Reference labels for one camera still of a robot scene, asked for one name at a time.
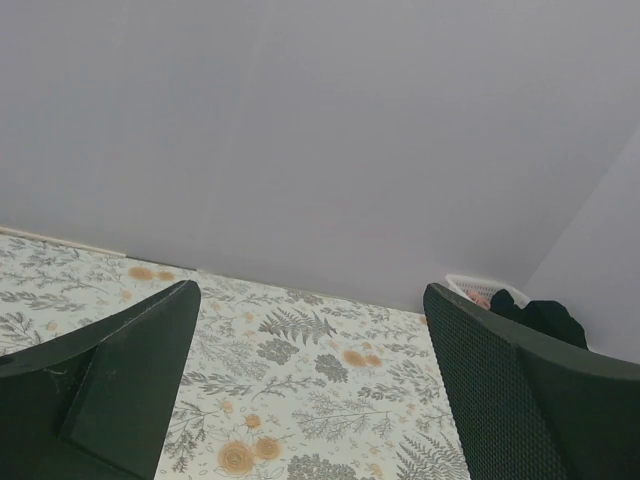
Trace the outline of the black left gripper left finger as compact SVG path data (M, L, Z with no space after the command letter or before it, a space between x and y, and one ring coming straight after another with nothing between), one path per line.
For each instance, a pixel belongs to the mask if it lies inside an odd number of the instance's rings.
M180 281L2 356L2 478L153 478L200 303L198 284Z

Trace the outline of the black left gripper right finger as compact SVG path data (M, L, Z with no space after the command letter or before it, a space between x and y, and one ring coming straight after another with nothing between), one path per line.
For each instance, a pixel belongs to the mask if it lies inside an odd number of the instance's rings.
M519 325L436 283L423 306L471 478L638 478L638 364Z

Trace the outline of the black t shirt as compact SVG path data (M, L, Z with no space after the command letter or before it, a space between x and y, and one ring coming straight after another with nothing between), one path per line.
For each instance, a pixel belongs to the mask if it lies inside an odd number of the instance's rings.
M556 301L530 301L524 308L520 308L511 294L502 289L491 298L490 311L557 340L588 350L584 328Z

